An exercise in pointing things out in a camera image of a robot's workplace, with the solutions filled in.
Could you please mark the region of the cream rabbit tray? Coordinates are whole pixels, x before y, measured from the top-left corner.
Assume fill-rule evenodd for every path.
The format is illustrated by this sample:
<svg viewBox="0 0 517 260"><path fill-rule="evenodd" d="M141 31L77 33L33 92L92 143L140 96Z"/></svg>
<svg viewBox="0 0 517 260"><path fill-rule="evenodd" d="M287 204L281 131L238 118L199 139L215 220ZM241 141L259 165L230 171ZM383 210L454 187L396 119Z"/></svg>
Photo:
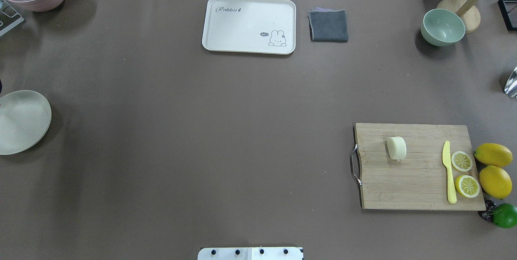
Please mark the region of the cream rabbit tray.
<svg viewBox="0 0 517 260"><path fill-rule="evenodd" d="M291 0L208 0L202 45L215 52L292 54L296 5Z"/></svg>

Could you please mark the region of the white steamed bun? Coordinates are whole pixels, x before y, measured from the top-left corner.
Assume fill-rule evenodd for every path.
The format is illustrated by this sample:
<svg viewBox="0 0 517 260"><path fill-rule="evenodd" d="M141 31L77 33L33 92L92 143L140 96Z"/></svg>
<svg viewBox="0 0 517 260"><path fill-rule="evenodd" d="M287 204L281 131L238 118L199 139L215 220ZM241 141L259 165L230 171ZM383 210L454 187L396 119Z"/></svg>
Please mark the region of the white steamed bun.
<svg viewBox="0 0 517 260"><path fill-rule="evenodd" d="M390 159L401 160L407 156L406 141L401 136L392 136L386 139L386 146Z"/></svg>

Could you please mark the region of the black metal glass tray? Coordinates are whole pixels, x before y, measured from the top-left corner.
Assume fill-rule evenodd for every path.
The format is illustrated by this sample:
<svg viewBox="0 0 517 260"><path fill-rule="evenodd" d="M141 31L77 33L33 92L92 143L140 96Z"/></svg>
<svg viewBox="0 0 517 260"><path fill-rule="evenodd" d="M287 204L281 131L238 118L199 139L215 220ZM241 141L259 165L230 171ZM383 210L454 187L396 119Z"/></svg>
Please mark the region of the black metal glass tray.
<svg viewBox="0 0 517 260"><path fill-rule="evenodd" d="M517 30L517 0L497 1L500 13L508 31Z"/></svg>

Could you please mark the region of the grey folded cloth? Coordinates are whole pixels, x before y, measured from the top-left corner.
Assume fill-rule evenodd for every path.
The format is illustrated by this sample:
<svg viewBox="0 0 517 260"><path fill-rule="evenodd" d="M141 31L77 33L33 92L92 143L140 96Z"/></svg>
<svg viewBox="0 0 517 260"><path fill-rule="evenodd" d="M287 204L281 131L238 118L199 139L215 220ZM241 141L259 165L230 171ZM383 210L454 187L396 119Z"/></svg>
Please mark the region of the grey folded cloth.
<svg viewBox="0 0 517 260"><path fill-rule="evenodd" d="M314 42L349 41L347 11L330 8L312 8L308 12L311 40Z"/></svg>

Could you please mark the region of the bamboo cutting board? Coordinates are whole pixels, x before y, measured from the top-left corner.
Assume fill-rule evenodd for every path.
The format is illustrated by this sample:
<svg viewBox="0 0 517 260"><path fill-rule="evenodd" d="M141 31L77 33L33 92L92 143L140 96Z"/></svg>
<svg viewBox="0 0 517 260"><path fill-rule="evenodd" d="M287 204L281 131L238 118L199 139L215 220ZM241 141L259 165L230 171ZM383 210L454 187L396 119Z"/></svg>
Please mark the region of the bamboo cutting board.
<svg viewBox="0 0 517 260"><path fill-rule="evenodd" d="M405 159L390 159L386 139L406 141ZM472 156L467 126L430 124L356 123L350 167L363 209L481 211L482 192L474 199L457 194L457 203L446 197L446 170L441 161L443 143L450 152Z"/></svg>

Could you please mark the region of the mint green bowl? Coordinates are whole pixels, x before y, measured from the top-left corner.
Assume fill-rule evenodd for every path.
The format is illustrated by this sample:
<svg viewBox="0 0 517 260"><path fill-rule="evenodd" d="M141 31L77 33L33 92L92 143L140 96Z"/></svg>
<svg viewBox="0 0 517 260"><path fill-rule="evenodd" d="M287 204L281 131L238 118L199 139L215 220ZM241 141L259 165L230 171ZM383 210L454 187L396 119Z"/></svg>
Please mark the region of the mint green bowl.
<svg viewBox="0 0 517 260"><path fill-rule="evenodd" d="M466 27L456 13L435 8L425 13L420 32L431 45L444 47L457 43L466 34Z"/></svg>

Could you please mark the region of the lemon half near knife tip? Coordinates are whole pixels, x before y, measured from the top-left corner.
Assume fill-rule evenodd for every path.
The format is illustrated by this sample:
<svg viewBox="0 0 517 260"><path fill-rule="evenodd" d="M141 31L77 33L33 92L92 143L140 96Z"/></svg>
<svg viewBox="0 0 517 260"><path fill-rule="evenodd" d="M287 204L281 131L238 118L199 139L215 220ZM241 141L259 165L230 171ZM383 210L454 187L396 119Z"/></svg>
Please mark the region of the lemon half near knife tip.
<svg viewBox="0 0 517 260"><path fill-rule="evenodd" d="M463 151L456 151L451 155L451 165L460 172L468 172L474 166L471 156Z"/></svg>

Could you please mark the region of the yellow plastic knife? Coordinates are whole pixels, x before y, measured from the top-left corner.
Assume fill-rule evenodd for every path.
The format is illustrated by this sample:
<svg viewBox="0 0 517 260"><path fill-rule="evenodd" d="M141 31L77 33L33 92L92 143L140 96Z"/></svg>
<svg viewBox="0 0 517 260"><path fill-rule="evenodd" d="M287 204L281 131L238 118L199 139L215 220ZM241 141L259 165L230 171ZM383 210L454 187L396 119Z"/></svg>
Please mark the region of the yellow plastic knife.
<svg viewBox="0 0 517 260"><path fill-rule="evenodd" d="M446 197L450 204L457 203L456 189L454 185L454 176L452 173L452 162L450 153L450 142L446 140L442 146L441 161L446 170Z"/></svg>

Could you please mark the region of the beige round plate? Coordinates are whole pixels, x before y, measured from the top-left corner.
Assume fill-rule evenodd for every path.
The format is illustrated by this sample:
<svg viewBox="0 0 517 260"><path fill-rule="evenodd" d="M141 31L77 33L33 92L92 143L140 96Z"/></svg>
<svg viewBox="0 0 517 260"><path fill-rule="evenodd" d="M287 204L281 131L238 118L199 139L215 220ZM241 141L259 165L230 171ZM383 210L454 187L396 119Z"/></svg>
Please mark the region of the beige round plate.
<svg viewBox="0 0 517 260"><path fill-rule="evenodd" d="M13 155L37 144L50 126L48 100L32 90L19 90L1 97L0 153Z"/></svg>

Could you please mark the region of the wooden cup stand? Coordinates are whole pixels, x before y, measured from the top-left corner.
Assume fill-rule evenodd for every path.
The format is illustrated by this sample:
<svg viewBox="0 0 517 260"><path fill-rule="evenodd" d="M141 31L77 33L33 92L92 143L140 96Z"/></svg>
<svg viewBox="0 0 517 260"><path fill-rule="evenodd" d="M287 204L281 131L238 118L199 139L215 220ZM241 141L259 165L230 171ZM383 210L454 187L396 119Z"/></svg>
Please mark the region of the wooden cup stand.
<svg viewBox="0 0 517 260"><path fill-rule="evenodd" d="M481 23L480 11L476 7L479 0L442 0L437 8L443 8L455 13L462 19L465 33L470 34L478 29Z"/></svg>

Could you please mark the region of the whole yellow lemon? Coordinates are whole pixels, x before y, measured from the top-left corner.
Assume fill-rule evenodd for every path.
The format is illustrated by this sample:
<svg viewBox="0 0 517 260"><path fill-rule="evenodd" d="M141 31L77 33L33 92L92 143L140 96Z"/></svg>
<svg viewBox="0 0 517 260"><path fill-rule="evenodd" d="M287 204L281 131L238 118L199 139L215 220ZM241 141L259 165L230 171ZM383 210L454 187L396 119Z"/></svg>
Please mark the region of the whole yellow lemon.
<svg viewBox="0 0 517 260"><path fill-rule="evenodd" d="M473 152L474 157L486 166L499 168L509 165L513 161L511 150L501 144L484 143Z"/></svg>
<svg viewBox="0 0 517 260"><path fill-rule="evenodd" d="M479 182L484 191L495 199L505 199L512 191L512 180L506 170L486 166L479 172Z"/></svg>

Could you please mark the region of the metal ice scoop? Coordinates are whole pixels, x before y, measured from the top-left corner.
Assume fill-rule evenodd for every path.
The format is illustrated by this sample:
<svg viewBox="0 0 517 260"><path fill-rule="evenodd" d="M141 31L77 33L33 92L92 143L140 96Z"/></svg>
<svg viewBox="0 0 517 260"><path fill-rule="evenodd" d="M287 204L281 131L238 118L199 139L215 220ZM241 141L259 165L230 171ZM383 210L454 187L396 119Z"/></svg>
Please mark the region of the metal ice scoop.
<svg viewBox="0 0 517 260"><path fill-rule="evenodd" d="M517 98L517 67L515 67L503 88L504 93L510 98Z"/></svg>

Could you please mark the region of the green lime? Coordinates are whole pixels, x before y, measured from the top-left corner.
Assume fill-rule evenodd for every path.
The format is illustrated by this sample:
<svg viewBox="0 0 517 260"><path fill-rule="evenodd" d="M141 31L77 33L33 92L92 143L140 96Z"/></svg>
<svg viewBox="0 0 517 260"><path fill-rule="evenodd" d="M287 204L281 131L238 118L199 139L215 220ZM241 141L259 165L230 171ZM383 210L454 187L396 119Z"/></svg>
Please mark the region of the green lime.
<svg viewBox="0 0 517 260"><path fill-rule="evenodd" d="M498 205L493 210L493 223L501 228L512 228L517 225L517 207L509 203Z"/></svg>

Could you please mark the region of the white cup rack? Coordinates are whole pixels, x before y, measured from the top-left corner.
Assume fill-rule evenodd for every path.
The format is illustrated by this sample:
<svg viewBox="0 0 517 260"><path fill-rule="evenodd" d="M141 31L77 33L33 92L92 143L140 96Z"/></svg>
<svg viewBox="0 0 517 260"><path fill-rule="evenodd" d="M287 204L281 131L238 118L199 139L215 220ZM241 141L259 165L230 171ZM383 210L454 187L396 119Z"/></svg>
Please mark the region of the white cup rack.
<svg viewBox="0 0 517 260"><path fill-rule="evenodd" d="M6 0L0 0L0 36L22 24L24 17Z"/></svg>

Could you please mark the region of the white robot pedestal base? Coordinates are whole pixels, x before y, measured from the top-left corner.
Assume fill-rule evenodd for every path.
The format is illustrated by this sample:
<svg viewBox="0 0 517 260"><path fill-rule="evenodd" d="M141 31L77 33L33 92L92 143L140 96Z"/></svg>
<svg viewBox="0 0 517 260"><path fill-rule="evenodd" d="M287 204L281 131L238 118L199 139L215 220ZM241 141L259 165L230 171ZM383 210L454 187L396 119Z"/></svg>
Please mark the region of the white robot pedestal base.
<svg viewBox="0 0 517 260"><path fill-rule="evenodd" d="M303 260L302 247L205 247L198 260Z"/></svg>

